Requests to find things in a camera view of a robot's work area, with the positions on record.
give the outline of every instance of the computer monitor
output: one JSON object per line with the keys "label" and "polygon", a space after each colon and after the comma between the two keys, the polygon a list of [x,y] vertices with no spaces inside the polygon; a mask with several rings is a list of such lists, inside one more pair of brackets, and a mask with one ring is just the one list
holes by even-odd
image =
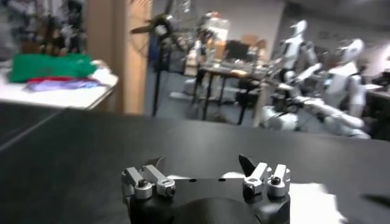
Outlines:
{"label": "computer monitor", "polygon": [[240,41],[231,40],[228,41],[225,47],[226,58],[225,59],[237,59],[247,60],[249,45],[243,44]]}

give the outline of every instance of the fan stand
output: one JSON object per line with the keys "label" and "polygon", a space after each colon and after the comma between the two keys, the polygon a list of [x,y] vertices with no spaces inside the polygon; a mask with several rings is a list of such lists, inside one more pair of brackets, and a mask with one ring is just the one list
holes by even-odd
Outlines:
{"label": "fan stand", "polygon": [[154,98],[153,98],[153,109],[152,109],[153,117],[157,115],[157,110],[158,110],[158,97],[160,95],[160,81],[161,81],[161,72],[163,71],[162,66],[163,66],[164,48],[165,48],[165,42],[163,39],[159,38],[157,41],[158,41],[157,42],[158,58],[156,64],[156,79],[154,85]]}

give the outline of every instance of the red cloth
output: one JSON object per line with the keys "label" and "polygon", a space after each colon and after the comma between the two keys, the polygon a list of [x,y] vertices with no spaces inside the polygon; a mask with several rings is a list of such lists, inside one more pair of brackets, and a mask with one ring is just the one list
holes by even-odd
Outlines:
{"label": "red cloth", "polygon": [[[69,81],[73,80],[75,78],[73,77],[67,77],[67,76],[47,76],[47,77],[38,77],[38,78],[32,78],[27,81],[27,83],[40,83],[45,80],[51,80],[51,81]],[[81,78],[77,80],[90,80],[89,78]]]}

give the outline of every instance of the white robot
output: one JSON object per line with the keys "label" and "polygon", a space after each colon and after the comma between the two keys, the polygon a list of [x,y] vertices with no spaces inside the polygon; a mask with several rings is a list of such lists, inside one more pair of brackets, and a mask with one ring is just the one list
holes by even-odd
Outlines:
{"label": "white robot", "polygon": [[318,62],[314,44],[303,39],[303,33],[307,28],[306,20],[299,21],[290,28],[292,37],[281,42],[282,70],[278,77],[281,82],[290,82],[294,78],[295,73],[290,71],[296,71],[297,62],[302,54],[309,66],[314,66]]}
{"label": "white robot", "polygon": [[336,50],[337,67],[327,72],[324,83],[324,100],[338,108],[345,97],[349,97],[348,114],[361,117],[366,105],[366,89],[356,61],[364,50],[361,39],[345,40]]}
{"label": "white robot", "polygon": [[[323,99],[303,97],[296,84],[308,78],[311,74],[321,68],[321,64],[309,67],[298,75],[292,82],[278,84],[278,89],[290,93],[290,100],[293,103],[304,104],[304,108],[310,113],[321,113],[324,115],[325,126],[334,134],[349,136],[353,138],[368,139],[370,136],[363,132],[364,122],[360,119],[366,100],[366,89],[361,83],[356,60],[364,49],[364,43],[360,39],[343,41],[336,50],[338,65],[331,70],[324,72],[326,75]],[[266,104],[267,84],[263,83],[265,91],[262,99],[259,98],[258,107]],[[348,111],[339,110],[340,103],[345,97],[349,97]],[[255,121],[255,125],[261,124],[265,128],[278,130],[296,130],[299,122],[295,113],[277,112],[274,107],[265,106],[261,115]]]}

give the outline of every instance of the purple cloth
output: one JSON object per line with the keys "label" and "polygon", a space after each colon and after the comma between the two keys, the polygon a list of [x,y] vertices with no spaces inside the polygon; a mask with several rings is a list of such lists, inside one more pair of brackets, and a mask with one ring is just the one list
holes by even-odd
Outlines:
{"label": "purple cloth", "polygon": [[81,89],[100,86],[98,82],[89,80],[53,81],[45,80],[40,83],[29,83],[26,88],[33,92],[53,91],[58,89]]}

